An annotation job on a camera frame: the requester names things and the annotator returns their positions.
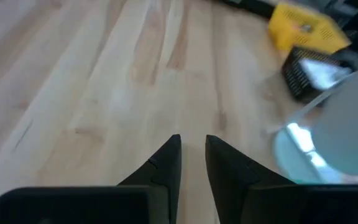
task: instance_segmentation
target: wooden floor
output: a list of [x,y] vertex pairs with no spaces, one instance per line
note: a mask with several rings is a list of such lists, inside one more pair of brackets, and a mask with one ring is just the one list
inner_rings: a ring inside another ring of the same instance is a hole
[[0,1],[0,195],[117,184],[179,133],[178,223],[218,222],[205,136],[279,172],[298,107],[266,30],[209,0]]

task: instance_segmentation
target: wood grain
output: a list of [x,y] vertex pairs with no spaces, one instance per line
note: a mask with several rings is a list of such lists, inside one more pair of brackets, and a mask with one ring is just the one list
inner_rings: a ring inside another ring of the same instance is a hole
[[208,0],[41,3],[0,38],[0,195],[117,184],[176,133],[179,223],[218,222],[207,134],[279,172],[271,139],[297,105],[266,22]]

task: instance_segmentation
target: yellow basket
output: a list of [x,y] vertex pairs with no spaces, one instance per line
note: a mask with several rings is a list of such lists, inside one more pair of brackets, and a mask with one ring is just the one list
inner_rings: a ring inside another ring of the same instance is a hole
[[277,5],[268,31],[276,48],[287,52],[299,45],[332,54],[351,43],[330,17],[292,4]]

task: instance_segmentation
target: yellow object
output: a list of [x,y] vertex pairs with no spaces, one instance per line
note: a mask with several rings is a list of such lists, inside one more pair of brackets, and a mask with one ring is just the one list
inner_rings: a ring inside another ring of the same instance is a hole
[[298,45],[332,54],[351,43],[330,17],[286,3],[276,6],[268,31],[276,48],[285,51]]

